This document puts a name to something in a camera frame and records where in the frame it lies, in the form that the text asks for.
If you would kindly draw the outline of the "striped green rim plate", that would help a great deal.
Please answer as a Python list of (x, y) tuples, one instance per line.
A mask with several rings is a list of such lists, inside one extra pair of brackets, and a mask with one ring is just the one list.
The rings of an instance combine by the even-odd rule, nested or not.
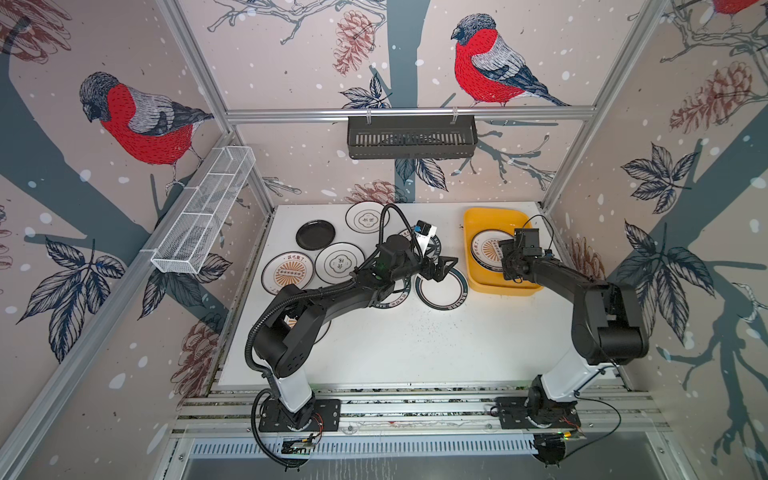
[(414, 288), (418, 298), (427, 307), (438, 311), (454, 310), (462, 306), (469, 293), (467, 279), (456, 268), (452, 268), (440, 282), (417, 276)]

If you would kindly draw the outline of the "orange sunburst plate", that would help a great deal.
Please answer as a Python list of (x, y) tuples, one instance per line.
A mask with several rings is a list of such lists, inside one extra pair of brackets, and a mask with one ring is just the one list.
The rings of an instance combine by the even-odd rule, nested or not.
[[(285, 323), (285, 325), (289, 329), (293, 329), (295, 327), (296, 323), (297, 323), (297, 320), (294, 319), (294, 318), (290, 318), (290, 317), (286, 316), (283, 319), (283, 322)], [(318, 344), (320, 341), (322, 341), (327, 336), (327, 334), (328, 334), (328, 332), (330, 330), (331, 325), (332, 325), (331, 321), (323, 324), (323, 326), (320, 328), (318, 336), (316, 337), (316, 339), (314, 341), (314, 344)]]
[(471, 242), (471, 254), (484, 269), (501, 273), (503, 252), (499, 243), (511, 240), (513, 236), (500, 230), (484, 230), (477, 233)]
[(263, 289), (272, 295), (287, 285), (305, 288), (314, 277), (313, 260), (304, 253), (289, 251), (282, 253), (262, 269), (261, 284)]

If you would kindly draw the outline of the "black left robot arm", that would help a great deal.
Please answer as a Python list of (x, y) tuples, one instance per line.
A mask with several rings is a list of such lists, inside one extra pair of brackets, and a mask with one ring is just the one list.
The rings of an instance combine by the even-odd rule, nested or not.
[(251, 327), (244, 359), (268, 381), (267, 392), (288, 427), (303, 429), (314, 420), (315, 394), (303, 365), (322, 325), (382, 302), (400, 280), (418, 275), (440, 282), (457, 263), (456, 257), (425, 256), (415, 233), (408, 238), (394, 234), (379, 241), (348, 281), (316, 289), (282, 288)]

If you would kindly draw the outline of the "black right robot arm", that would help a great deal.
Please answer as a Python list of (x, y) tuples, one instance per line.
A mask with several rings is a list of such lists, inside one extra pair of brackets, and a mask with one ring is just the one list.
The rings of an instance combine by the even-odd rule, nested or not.
[(573, 410), (581, 390), (606, 370), (647, 355), (642, 308), (634, 287), (588, 277), (544, 251), (537, 229), (517, 229), (499, 246), (506, 280), (537, 284), (573, 306), (572, 346), (532, 381), (525, 402), (533, 423), (549, 425)]

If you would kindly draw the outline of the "yellow plastic bin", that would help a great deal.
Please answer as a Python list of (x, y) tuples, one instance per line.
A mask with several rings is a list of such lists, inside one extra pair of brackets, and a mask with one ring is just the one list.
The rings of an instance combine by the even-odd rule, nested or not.
[(530, 296), (542, 289), (535, 283), (507, 281), (502, 272), (496, 273), (481, 267), (472, 257), (473, 237), (484, 230), (500, 230), (513, 235), (516, 228), (522, 228), (529, 217), (520, 211), (501, 208), (469, 208), (464, 213), (464, 236), (467, 255), (467, 278), (469, 286), (480, 293), (506, 296)]

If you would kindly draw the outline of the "green rim plate middle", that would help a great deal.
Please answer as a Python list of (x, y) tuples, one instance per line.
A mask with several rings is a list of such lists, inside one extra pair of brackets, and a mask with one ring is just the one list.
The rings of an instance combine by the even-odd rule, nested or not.
[(377, 291), (369, 307), (387, 310), (402, 305), (411, 293), (409, 278), (396, 280), (393, 284)]

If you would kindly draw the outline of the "white plate back centre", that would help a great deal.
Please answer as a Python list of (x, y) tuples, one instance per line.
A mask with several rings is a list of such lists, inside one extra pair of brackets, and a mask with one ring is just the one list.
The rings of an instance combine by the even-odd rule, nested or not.
[(384, 206), (374, 201), (363, 201), (352, 205), (345, 214), (345, 223), (349, 229), (359, 234), (378, 233), (390, 220), (387, 212), (382, 218)]

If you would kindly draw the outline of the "white plate grey emblem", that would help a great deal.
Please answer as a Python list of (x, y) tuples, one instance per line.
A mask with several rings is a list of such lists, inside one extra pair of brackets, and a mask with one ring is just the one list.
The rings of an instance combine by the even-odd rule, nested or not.
[(349, 280), (364, 260), (365, 255), (358, 246), (348, 242), (333, 243), (317, 255), (315, 273), (327, 284), (339, 284)]

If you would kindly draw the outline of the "small black plate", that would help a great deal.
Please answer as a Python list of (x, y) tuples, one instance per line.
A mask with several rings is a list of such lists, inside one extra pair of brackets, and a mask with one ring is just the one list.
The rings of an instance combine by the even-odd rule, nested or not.
[(308, 251), (317, 251), (331, 245), (336, 237), (335, 227), (326, 220), (312, 220), (296, 232), (297, 245)]

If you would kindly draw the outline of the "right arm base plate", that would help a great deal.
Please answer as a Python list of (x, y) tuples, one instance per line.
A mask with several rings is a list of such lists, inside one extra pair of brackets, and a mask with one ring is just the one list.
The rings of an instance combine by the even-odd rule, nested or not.
[(576, 402), (531, 400), (522, 396), (497, 397), (494, 402), (503, 430), (579, 429), (581, 420), (576, 405)]

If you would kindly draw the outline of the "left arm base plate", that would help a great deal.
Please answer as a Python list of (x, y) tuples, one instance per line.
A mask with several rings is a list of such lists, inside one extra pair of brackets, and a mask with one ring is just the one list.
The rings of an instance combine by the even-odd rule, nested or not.
[(267, 399), (257, 413), (260, 432), (336, 432), (341, 417), (341, 401), (313, 399), (298, 412), (290, 412), (279, 400)]

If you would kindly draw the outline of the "white mesh wall shelf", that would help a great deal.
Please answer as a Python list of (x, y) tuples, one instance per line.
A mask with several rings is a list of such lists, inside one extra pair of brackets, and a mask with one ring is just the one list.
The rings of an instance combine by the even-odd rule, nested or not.
[(153, 254), (152, 263), (162, 273), (200, 273), (255, 163), (246, 146), (213, 153), (212, 165)]

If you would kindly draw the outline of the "aluminium rail bed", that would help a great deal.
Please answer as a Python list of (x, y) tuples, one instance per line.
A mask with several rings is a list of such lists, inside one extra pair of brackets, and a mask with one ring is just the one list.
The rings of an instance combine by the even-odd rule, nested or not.
[[(237, 437), (251, 431), (254, 390), (217, 390), (207, 397), (182, 403), (169, 427), (170, 435)], [(527, 397), (513, 384), (446, 388), (333, 388), (315, 393), (316, 399), (339, 399), (341, 417), (336, 435), (497, 433), (502, 430), (495, 412), (497, 397)], [(583, 433), (672, 430), (651, 394), (629, 391), (617, 381), (600, 381), (584, 390), (576, 407)]]

